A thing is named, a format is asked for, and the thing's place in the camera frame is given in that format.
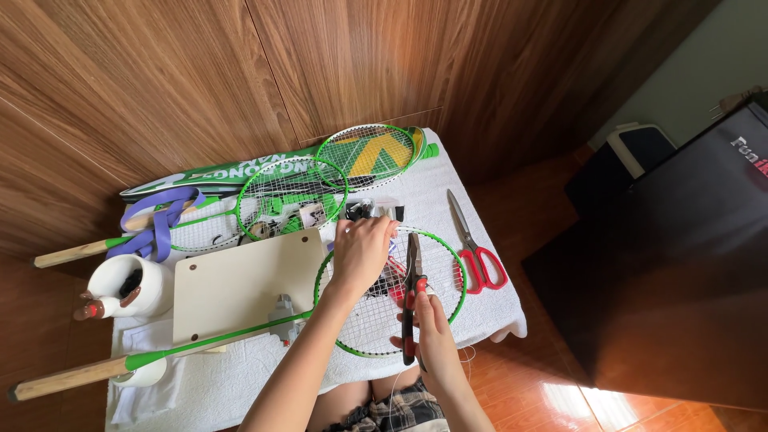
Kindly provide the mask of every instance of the hand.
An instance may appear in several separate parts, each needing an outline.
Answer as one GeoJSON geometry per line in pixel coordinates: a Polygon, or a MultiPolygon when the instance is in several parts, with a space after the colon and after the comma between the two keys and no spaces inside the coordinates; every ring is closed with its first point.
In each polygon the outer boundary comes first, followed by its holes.
{"type": "MultiPolygon", "coordinates": [[[[403,299],[397,301],[401,309],[402,302],[403,299]]],[[[420,330],[415,355],[423,366],[422,379],[427,390],[437,397],[438,402],[460,397],[467,391],[471,393],[440,299],[420,292],[415,303],[413,325],[420,330]]],[[[402,314],[397,314],[397,321],[402,322],[402,314]]],[[[400,337],[392,336],[390,341],[397,348],[402,348],[400,337]]]]}
{"type": "Polygon", "coordinates": [[[389,255],[389,239],[397,235],[398,225],[400,222],[386,216],[336,223],[332,282],[338,289],[349,290],[357,300],[376,282],[389,255]]]}

